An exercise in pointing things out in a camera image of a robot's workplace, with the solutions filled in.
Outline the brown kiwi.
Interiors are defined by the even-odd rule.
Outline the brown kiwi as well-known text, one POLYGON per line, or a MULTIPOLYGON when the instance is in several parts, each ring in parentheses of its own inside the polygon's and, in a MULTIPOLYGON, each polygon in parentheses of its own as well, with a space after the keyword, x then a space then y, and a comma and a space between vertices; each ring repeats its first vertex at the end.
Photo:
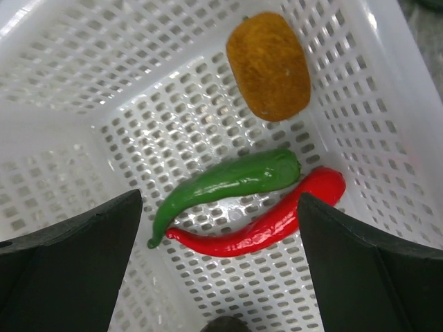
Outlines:
POLYGON ((238 89, 257 117, 278 122, 308 106, 307 60, 282 15, 261 12, 245 19, 230 34, 226 54, 238 89))

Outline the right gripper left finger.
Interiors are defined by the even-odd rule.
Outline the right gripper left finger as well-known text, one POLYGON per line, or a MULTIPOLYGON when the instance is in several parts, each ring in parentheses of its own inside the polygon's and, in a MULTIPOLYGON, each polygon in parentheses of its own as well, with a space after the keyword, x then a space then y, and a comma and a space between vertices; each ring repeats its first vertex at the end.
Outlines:
POLYGON ((2 331, 107 331, 141 219, 139 190, 1 242, 2 331))

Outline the red chili pepper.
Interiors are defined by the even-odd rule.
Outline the red chili pepper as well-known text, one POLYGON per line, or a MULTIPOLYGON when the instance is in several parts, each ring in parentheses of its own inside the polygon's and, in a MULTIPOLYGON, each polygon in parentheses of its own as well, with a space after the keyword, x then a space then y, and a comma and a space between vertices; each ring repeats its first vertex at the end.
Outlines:
POLYGON ((329 167, 310 172, 269 211, 242 229, 222 236, 201 236, 179 228, 170 228, 166 237, 174 239, 203 255, 237 257, 257 252, 293 234, 299 228, 298 204, 303 193, 308 193, 328 205, 336 205, 346 190, 342 173, 329 167))

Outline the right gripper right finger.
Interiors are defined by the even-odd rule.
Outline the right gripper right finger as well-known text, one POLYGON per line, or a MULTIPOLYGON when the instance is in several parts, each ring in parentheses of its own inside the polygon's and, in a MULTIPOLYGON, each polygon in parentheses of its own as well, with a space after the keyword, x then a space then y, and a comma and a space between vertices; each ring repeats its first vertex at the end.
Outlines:
POLYGON ((305 249, 326 331, 441 331, 442 250, 401 239, 303 194, 305 249))

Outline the dark purple mangosteen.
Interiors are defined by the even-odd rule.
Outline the dark purple mangosteen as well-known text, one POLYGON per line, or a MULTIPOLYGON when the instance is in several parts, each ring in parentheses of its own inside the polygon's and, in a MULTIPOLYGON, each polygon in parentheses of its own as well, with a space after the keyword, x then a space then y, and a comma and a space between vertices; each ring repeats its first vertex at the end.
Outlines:
POLYGON ((251 330, 241 319, 224 315, 211 320, 201 332, 251 332, 251 330))

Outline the green chili pepper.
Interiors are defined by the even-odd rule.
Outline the green chili pepper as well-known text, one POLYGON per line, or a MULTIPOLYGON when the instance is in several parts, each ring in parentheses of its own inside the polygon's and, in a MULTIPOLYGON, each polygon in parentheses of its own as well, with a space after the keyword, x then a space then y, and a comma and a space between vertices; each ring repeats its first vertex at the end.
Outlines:
POLYGON ((282 190, 301 175, 297 155, 276 148, 225 160, 177 185, 158 208, 147 247, 159 246, 167 229, 182 211, 225 198, 282 190))

